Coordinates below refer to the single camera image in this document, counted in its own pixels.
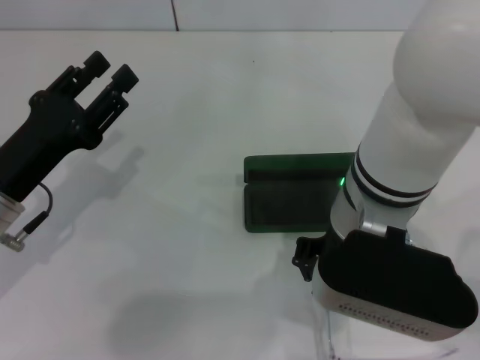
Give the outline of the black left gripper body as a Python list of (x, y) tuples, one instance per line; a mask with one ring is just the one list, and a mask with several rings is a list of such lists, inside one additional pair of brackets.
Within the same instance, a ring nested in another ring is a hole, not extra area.
[(101, 132), (73, 99), (39, 91), (22, 126), (1, 146), (1, 192), (21, 203), (69, 153), (92, 150)]

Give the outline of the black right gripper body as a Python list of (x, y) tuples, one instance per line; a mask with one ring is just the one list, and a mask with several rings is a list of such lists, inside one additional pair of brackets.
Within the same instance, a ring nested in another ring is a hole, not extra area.
[(399, 229), (353, 230), (320, 257), (319, 276), (344, 295), (453, 329), (471, 326), (479, 313), (451, 259), (406, 244)]

